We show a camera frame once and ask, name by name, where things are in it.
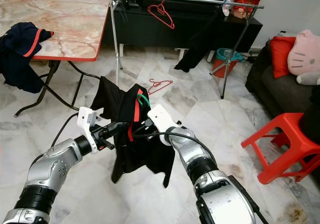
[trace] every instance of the red table edge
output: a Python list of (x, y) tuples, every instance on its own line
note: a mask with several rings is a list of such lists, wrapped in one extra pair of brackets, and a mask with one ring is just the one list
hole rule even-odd
[(108, 12), (109, 12), (109, 6), (110, 6), (110, 1), (106, 10), (106, 15), (105, 15), (105, 22), (103, 25), (103, 29), (101, 32), (101, 38), (100, 38), (100, 42), (99, 42), (99, 46), (98, 46), (98, 51), (96, 52), (96, 56), (93, 58), (76, 58), (76, 57), (61, 57), (61, 56), (43, 56), (43, 55), (34, 55), (32, 57), (33, 60), (65, 60), (65, 61), (85, 61), (85, 62), (93, 62), (96, 61), (100, 52), (100, 46), (101, 46), (101, 41), (103, 38), (103, 33), (105, 31), (105, 27), (106, 27), (106, 20), (108, 18)]

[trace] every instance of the hello kitty pillow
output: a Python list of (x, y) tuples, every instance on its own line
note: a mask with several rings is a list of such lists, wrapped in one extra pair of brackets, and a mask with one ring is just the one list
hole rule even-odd
[(288, 55), (288, 69), (294, 75), (320, 71), (320, 37), (310, 30), (296, 36), (294, 47)]

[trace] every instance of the wall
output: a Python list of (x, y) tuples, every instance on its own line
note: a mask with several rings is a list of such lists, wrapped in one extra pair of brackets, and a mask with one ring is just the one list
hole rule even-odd
[(261, 0), (265, 9), (258, 10), (255, 18), (263, 24), (253, 47), (261, 48), (269, 38), (281, 30), (299, 33), (310, 29), (320, 36), (319, 0)]

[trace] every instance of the electric cord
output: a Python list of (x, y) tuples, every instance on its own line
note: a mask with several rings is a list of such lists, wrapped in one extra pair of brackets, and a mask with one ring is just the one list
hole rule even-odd
[(259, 210), (256, 211), (256, 214), (258, 215), (258, 217), (260, 218), (260, 220), (262, 221), (263, 224), (269, 224), (268, 221), (265, 219), (265, 217), (262, 215), (262, 213)]
[(58, 132), (57, 136), (55, 137), (55, 139), (53, 140), (51, 147), (55, 146), (56, 141), (58, 140), (59, 136), (61, 135), (61, 132), (64, 130), (64, 128), (66, 127), (66, 125), (69, 123), (69, 121), (74, 118), (75, 116), (78, 116), (78, 113), (75, 113), (73, 115), (71, 115), (64, 123), (64, 125), (61, 127), (60, 131)]
[[(75, 114), (71, 115), (71, 116), (66, 120), (66, 122), (64, 123), (64, 125), (62, 126), (62, 128), (60, 129), (60, 131), (58, 132), (57, 136), (56, 136), (55, 139), (53, 140), (53, 143), (52, 143), (51, 147), (54, 147), (56, 141), (58, 140), (59, 136), (61, 135), (61, 132), (64, 130), (64, 128), (66, 127), (66, 125), (69, 123), (69, 121), (70, 121), (73, 117), (75, 117), (75, 116), (77, 116), (77, 115), (78, 115), (78, 113), (75, 113)], [(43, 154), (38, 155), (38, 156), (33, 160), (33, 162), (31, 163), (30, 167), (31, 167), (33, 164), (35, 164), (41, 157), (43, 157)]]
[(31, 167), (33, 164), (35, 164), (36, 161), (39, 160), (41, 157), (43, 157), (43, 154), (38, 155), (38, 156), (33, 160), (33, 162), (31, 163), (30, 167)]
[(183, 135), (183, 134), (179, 134), (179, 133), (173, 133), (173, 132), (157, 132), (157, 133), (150, 133), (150, 134), (140, 134), (140, 135), (136, 135), (135, 133), (132, 134), (133, 138), (146, 138), (146, 137), (151, 137), (151, 136), (159, 136), (159, 135), (175, 135), (175, 136), (180, 136), (180, 137), (184, 137), (187, 138), (189, 140), (193, 140), (194, 142), (198, 143), (203, 149), (206, 150), (206, 152), (208, 152), (209, 156), (211, 157), (211, 159), (214, 161), (215, 165), (216, 164), (216, 160), (214, 158), (214, 155), (212, 154), (212, 152), (208, 149), (208, 147), (205, 146), (205, 144), (203, 144), (201, 141), (199, 141), (196, 138), (187, 136), (187, 135)]

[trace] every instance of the hello kitty plush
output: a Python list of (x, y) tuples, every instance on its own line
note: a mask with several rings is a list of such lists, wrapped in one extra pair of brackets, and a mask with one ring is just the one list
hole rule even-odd
[(298, 75), (299, 84), (320, 84), (320, 37), (304, 30), (296, 36), (294, 44), (288, 55), (289, 71)]

